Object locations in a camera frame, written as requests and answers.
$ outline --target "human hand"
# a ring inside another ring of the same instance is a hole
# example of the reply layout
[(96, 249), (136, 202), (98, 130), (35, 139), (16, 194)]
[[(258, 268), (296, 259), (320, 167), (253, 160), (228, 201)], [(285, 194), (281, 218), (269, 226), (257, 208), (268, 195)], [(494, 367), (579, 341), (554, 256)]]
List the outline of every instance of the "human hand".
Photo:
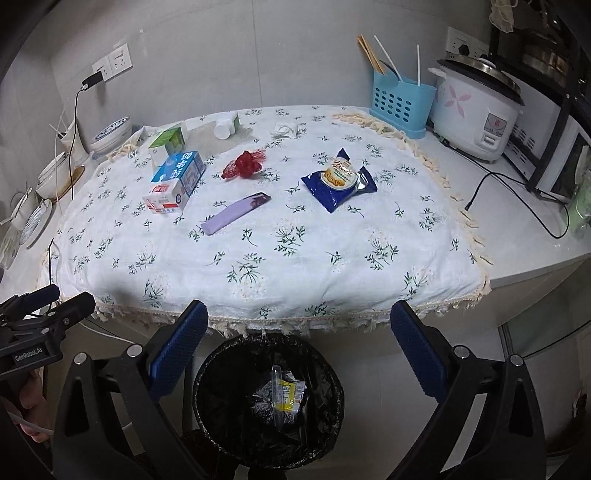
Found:
[[(47, 400), (43, 397), (41, 388), (41, 378), (36, 370), (30, 372), (31, 378), (23, 386), (19, 393), (19, 400), (23, 408), (27, 411), (24, 419), (30, 421), (40, 427), (48, 428), (48, 417), (47, 417)], [(17, 416), (21, 416), (21, 412), (6, 398), (0, 397), (0, 401), (3, 403), (4, 408), (7, 411), (14, 413)], [(35, 430), (20, 425), (22, 431), (29, 435), (35, 442), (41, 443), (49, 439), (49, 436), (45, 433), (36, 432)]]

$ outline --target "white countertop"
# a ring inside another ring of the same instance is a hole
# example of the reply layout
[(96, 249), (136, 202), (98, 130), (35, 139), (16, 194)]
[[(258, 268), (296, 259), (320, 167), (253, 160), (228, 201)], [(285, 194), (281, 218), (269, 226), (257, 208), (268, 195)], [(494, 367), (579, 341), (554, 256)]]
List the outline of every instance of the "white countertop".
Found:
[[(187, 121), (187, 127), (192, 128), (193, 123)], [(464, 206), (486, 172), (441, 145), (429, 132), (418, 143), (427, 155), (439, 162), (440, 174), (449, 178), (451, 192), (463, 196), (464, 201), (460, 202), (459, 206)], [(484, 165), (493, 171), (519, 179), (515, 169), (503, 158), (492, 165)], [(74, 186), (74, 192), (79, 191), (88, 181), (96, 166), (92, 161), (86, 164), (86, 171)], [(560, 218), (558, 204), (543, 202), (518, 184), (512, 187), (552, 232), (558, 235), (564, 231), (565, 225)], [(70, 196), (66, 195), (60, 203), (65, 212), (70, 203)], [(558, 270), (591, 254), (591, 234), (588, 231), (583, 239), (576, 239), (568, 234), (560, 240), (555, 240), (542, 228), (531, 212), (494, 178), (485, 181), (470, 208), (470, 213), (479, 223), (476, 233), (485, 240), (486, 255), (494, 262), (494, 265), (489, 267), (492, 288)], [(56, 232), (60, 218), (60, 209), (54, 205), (51, 219), (40, 238), (29, 250), (21, 248), (18, 251), (11, 268), (4, 273), (0, 283), (0, 301), (35, 289), (41, 259)]]
[[(447, 175), (453, 192), (462, 194), (464, 201), (459, 205), (465, 206), (486, 172), (441, 145), (429, 132), (418, 143), (427, 155), (437, 159), (441, 175)], [(502, 157), (493, 164), (483, 165), (492, 171), (523, 180)], [(564, 232), (566, 225), (560, 216), (560, 205), (542, 201), (521, 185), (507, 182), (553, 234)], [(591, 254), (589, 229), (582, 239), (575, 238), (571, 233), (559, 240), (552, 238), (531, 212), (492, 176), (485, 180), (469, 212), (478, 221), (476, 233), (485, 240), (486, 255), (494, 262), (489, 267), (492, 288), (529, 280), (581, 261)]]

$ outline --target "red candy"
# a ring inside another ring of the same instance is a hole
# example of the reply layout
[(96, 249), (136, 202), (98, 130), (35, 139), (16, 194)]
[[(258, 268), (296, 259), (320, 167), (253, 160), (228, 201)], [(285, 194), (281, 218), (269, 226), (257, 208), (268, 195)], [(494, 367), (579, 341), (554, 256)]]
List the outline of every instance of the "red candy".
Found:
[(223, 169), (222, 178), (232, 179), (241, 176), (243, 179), (252, 177), (262, 168), (261, 163), (265, 160), (265, 151), (257, 150), (253, 154), (245, 150), (236, 160), (232, 160), (226, 168)]

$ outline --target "blue gripper pad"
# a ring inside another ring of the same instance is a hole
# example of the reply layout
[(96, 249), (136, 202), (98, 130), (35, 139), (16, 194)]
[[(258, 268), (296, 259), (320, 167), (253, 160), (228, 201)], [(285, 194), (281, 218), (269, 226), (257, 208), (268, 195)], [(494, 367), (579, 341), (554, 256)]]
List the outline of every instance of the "blue gripper pad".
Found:
[(447, 397), (447, 370), (422, 330), (422, 323), (405, 301), (390, 310), (390, 327), (425, 395), (439, 404)]
[(150, 363), (150, 397), (170, 395), (207, 331), (207, 307), (198, 300), (178, 318), (175, 331)]

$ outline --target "white floral tablecloth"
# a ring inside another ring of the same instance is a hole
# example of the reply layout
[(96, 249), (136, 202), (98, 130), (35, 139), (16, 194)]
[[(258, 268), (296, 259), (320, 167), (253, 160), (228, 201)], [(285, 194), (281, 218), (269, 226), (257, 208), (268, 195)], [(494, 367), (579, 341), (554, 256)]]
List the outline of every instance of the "white floral tablecloth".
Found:
[[(399, 299), (423, 313), (477, 301), (485, 275), (449, 193), (401, 142), (333, 117), (356, 111), (240, 111), (252, 141), (203, 159), (206, 171), (182, 215), (155, 215), (144, 206), (149, 141), (102, 164), (55, 237), (54, 282), (64, 298), (92, 293), (100, 316), (146, 325), (173, 322), (199, 299), (211, 327), (241, 333), (372, 327), (388, 320)], [(296, 139), (273, 139), (283, 120), (299, 123)], [(221, 179), (230, 160), (259, 148), (267, 159), (258, 175)], [(378, 192), (330, 214), (300, 177), (324, 169), (341, 148), (355, 167), (366, 166)], [(271, 201), (203, 234), (204, 220), (256, 192)]]

